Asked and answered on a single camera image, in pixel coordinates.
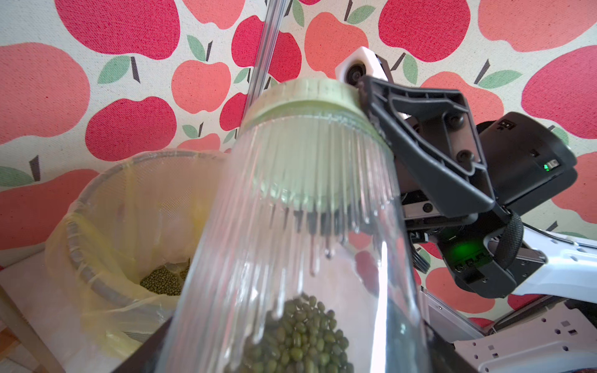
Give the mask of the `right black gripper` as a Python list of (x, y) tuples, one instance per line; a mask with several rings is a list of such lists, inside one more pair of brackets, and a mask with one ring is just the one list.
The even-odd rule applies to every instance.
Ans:
[(362, 109), (400, 164), (403, 191), (430, 200), (420, 211), (405, 205), (408, 230), (434, 237), (461, 289), (505, 298), (547, 262), (539, 254), (519, 258), (522, 216), (577, 180), (577, 159), (558, 136), (516, 112), (477, 128), (459, 90), (371, 76), (357, 88)]

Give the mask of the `green jar lid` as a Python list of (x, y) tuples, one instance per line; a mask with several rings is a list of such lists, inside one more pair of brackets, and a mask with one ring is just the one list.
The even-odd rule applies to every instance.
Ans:
[(253, 188), (285, 207), (371, 214), (399, 194), (392, 154), (351, 85), (281, 83), (253, 103), (241, 130)]

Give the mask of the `glass jar with mung beans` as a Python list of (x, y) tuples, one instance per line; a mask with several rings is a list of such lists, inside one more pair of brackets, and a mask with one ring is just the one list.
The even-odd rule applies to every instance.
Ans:
[(157, 371), (431, 371), (400, 193), (371, 214), (285, 207), (241, 137)]

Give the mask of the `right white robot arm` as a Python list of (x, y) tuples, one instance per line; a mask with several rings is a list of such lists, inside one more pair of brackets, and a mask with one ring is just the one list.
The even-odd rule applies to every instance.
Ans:
[(482, 331), (438, 306), (437, 372), (575, 372), (596, 366), (596, 243), (534, 228), (522, 216), (573, 185), (578, 161), (542, 124), (511, 112), (475, 124), (463, 93), (364, 76), (362, 109), (388, 144), (412, 242), (437, 245), (448, 275), (520, 309)]

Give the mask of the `grey bin with yellow bag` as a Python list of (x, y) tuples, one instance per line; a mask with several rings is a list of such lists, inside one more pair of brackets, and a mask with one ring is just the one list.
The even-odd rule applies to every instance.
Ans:
[(45, 245), (49, 277), (109, 354), (133, 354), (174, 313), (179, 295), (141, 285), (158, 268), (174, 284), (194, 256), (227, 156), (143, 152), (95, 177)]

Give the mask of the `orange wooden shelf rack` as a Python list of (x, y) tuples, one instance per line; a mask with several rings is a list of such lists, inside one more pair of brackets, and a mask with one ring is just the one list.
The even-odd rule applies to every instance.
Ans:
[(1, 288), (1, 320), (39, 363), (39, 372), (65, 372), (4, 288)]

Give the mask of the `right aluminium frame post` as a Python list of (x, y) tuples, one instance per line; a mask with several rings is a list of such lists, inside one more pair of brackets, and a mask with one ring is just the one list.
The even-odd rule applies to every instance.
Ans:
[(247, 92), (247, 104), (244, 113), (248, 112), (250, 106), (265, 90), (281, 23), (286, 15), (287, 8), (291, 4), (292, 1), (289, 0), (269, 1), (267, 3), (267, 13), (261, 33), (256, 65), (253, 68)]

